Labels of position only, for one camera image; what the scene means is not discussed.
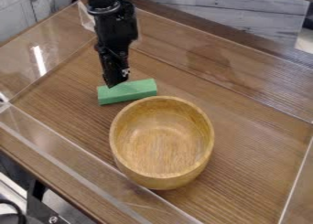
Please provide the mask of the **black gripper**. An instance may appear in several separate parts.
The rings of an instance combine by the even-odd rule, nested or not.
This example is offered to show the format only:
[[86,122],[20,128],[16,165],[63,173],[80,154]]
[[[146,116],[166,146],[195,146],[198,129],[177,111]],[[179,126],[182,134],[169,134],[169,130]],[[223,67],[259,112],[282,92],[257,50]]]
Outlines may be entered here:
[[96,51],[108,88],[128,80],[128,47],[138,39],[135,5],[127,0],[94,0]]

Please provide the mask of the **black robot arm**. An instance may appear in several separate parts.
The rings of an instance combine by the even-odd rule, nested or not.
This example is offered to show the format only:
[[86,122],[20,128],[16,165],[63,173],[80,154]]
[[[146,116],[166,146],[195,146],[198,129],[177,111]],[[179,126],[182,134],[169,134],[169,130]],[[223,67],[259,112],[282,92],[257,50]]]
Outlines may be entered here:
[[128,49],[138,40],[135,5],[128,0],[87,0],[87,12],[95,22],[103,79],[112,88],[128,80]]

